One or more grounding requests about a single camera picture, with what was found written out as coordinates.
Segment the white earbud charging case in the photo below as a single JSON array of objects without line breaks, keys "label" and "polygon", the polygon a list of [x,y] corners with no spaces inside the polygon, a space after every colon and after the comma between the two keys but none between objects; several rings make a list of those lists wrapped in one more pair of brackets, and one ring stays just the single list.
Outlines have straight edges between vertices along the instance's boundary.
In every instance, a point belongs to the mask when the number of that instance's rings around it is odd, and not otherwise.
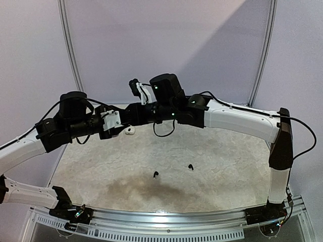
[{"label": "white earbud charging case", "polygon": [[126,135],[134,135],[136,132],[134,127],[128,127],[127,129],[125,129],[125,134]]}]

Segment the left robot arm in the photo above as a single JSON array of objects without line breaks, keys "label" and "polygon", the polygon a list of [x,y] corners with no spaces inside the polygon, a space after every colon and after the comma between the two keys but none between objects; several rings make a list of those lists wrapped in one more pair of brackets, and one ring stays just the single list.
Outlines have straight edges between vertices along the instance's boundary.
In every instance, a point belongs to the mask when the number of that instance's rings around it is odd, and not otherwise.
[{"label": "left robot arm", "polygon": [[64,219],[70,219],[75,215],[75,208],[63,188],[18,183],[5,177],[5,173],[74,139],[94,134],[102,139],[116,136],[124,129],[123,116],[127,112],[90,99],[79,91],[61,95],[54,107],[59,110],[53,118],[44,116],[26,133],[1,146],[1,202],[55,209]]}]

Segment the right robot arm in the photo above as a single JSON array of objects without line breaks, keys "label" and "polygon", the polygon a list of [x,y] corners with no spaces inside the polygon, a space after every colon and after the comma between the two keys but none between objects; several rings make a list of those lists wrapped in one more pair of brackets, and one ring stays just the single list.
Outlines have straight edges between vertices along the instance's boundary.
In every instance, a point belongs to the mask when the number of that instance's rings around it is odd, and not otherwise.
[{"label": "right robot arm", "polygon": [[121,116],[122,124],[141,126],[176,120],[182,125],[226,129],[269,142],[270,188],[261,216],[271,220],[279,214],[293,164],[289,111],[284,108],[278,112],[263,111],[234,105],[215,98],[209,91],[187,96],[175,74],[161,74],[149,84],[156,101],[146,101],[148,94],[144,94],[143,103],[129,104]]}]

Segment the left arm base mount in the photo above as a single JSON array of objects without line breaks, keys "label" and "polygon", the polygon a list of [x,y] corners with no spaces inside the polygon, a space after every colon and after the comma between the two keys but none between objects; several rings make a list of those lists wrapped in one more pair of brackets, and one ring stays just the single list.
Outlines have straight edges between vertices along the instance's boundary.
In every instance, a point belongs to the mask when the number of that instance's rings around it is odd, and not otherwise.
[{"label": "left arm base mount", "polygon": [[90,224],[94,210],[87,207],[73,205],[70,201],[59,201],[55,208],[49,210],[49,215],[68,220],[70,223]]}]

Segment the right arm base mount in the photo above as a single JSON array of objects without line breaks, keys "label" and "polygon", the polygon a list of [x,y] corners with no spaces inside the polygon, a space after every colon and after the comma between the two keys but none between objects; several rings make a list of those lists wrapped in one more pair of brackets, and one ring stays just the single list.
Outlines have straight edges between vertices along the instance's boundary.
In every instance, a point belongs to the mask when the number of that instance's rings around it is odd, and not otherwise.
[{"label": "right arm base mount", "polygon": [[287,210],[284,202],[273,204],[267,201],[265,205],[245,209],[244,214],[247,224],[252,225],[285,217]]}]

